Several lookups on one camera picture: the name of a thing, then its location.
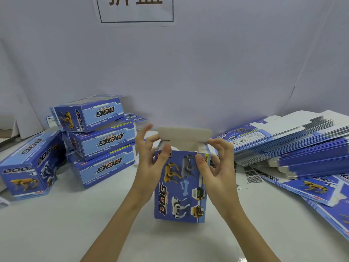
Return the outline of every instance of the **gray cardboard flap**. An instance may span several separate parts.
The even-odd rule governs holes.
[[[190,141],[206,143],[212,131],[203,128],[158,127],[157,131],[163,141]]]

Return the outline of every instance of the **black border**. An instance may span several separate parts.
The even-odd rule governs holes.
[[[175,14],[175,12],[174,12],[174,8],[175,8],[175,6],[174,6],[174,1],[172,0],[172,20],[170,20],[170,21],[116,21],[116,22],[112,22],[112,21],[107,21],[107,22],[104,22],[104,21],[102,21],[102,16],[101,16],[101,12],[100,12],[100,10],[99,10],[99,5],[98,5],[98,0],[96,0],[96,2],[97,2],[97,7],[98,7],[98,13],[99,13],[99,18],[100,18],[100,20],[101,20],[101,23],[155,23],[155,22],[174,22],[174,14]]]

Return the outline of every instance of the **white tabletop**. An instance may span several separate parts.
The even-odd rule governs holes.
[[[120,206],[137,170],[131,166],[84,190],[66,168],[48,195],[0,210],[0,261],[78,262]],[[282,262],[349,261],[349,241],[301,197],[267,182],[247,184],[239,167],[237,182],[247,188],[238,191],[247,216]],[[209,198],[206,209],[204,224],[168,222],[154,219],[150,200],[119,261],[246,261]]]

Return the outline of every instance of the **forearm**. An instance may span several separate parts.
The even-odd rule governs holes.
[[[81,262],[115,262],[141,206],[132,192],[128,193],[123,203],[102,233],[98,236]]]
[[[280,262],[241,206],[225,218],[248,262]]]

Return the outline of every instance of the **white paper sign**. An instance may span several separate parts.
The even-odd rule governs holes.
[[[98,20],[108,26],[169,26],[173,0],[94,0]]]

